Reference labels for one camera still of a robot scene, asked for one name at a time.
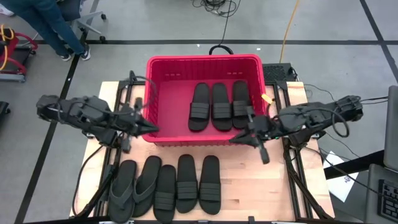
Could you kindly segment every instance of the yellow cable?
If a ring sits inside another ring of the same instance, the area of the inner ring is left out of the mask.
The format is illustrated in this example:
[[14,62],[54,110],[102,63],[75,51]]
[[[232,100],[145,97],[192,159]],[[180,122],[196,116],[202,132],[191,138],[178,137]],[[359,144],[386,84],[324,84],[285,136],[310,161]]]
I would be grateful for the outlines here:
[[[10,29],[11,31],[11,37],[8,37],[5,35],[4,33],[4,24],[1,24],[1,37],[2,37],[2,41],[6,41],[6,40],[12,40],[14,38],[14,31],[12,31],[12,29]],[[2,66],[0,67],[0,70],[3,70],[6,65],[7,65],[7,58],[8,58],[8,49],[7,46],[4,46],[4,61],[2,63]]]
[[287,33],[288,33],[289,29],[290,29],[290,25],[291,25],[291,23],[293,21],[293,17],[294,17],[294,14],[296,13],[296,9],[297,9],[297,6],[299,5],[299,2],[300,2],[300,0],[296,0],[296,5],[294,6],[292,16],[290,17],[289,24],[287,24],[287,29],[285,31],[284,41],[282,43],[282,50],[280,51],[279,63],[282,63],[282,58],[284,57],[284,49],[285,49],[285,42],[286,42]]

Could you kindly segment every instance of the small yellow tag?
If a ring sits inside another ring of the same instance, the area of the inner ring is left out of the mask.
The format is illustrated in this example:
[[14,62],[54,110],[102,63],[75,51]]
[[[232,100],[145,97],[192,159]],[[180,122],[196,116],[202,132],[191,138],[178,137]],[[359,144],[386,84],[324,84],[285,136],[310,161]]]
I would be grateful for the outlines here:
[[271,104],[272,102],[273,102],[273,100],[269,97],[269,96],[267,96],[267,95],[265,95],[265,94],[263,94],[263,95],[261,95],[261,98],[263,99],[263,100],[265,100],[267,103],[269,103],[269,104]]

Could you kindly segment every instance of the sneaker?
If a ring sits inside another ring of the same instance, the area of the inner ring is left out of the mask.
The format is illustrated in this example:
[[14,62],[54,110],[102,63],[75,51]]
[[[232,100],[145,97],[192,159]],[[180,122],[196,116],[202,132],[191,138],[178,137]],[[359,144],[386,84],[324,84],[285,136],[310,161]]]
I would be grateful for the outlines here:
[[81,59],[83,60],[88,60],[90,59],[90,46],[88,44],[85,44],[85,51],[80,55]]
[[67,61],[69,61],[71,58],[72,58],[72,56],[70,55],[70,54],[67,54],[67,55],[60,55],[60,57],[61,57],[61,59],[64,61],[64,62],[67,62]]

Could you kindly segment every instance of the basket handle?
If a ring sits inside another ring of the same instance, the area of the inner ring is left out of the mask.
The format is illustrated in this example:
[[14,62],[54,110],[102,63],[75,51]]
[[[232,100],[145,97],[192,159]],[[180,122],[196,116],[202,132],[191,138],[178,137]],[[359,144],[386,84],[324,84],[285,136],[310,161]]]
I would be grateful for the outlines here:
[[230,55],[234,54],[234,52],[229,47],[219,44],[219,45],[215,45],[215,46],[211,47],[211,49],[209,50],[209,55],[212,55],[214,49],[216,49],[216,48],[222,48],[225,51],[227,51]]

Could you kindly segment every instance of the white paper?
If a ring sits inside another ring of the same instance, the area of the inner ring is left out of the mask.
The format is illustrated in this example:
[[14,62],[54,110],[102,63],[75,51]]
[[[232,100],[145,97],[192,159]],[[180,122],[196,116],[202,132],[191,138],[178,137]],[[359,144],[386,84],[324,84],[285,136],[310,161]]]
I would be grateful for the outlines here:
[[[330,151],[329,155],[326,159],[332,163],[333,165],[337,165],[339,163],[344,162],[340,157],[336,156],[334,152]],[[330,164],[327,161],[323,162],[323,168],[330,167]],[[352,178],[356,179],[358,173],[349,174]],[[329,191],[342,202],[345,202],[347,196],[354,185],[354,181],[351,180],[348,176],[336,177],[330,180],[327,180]]]

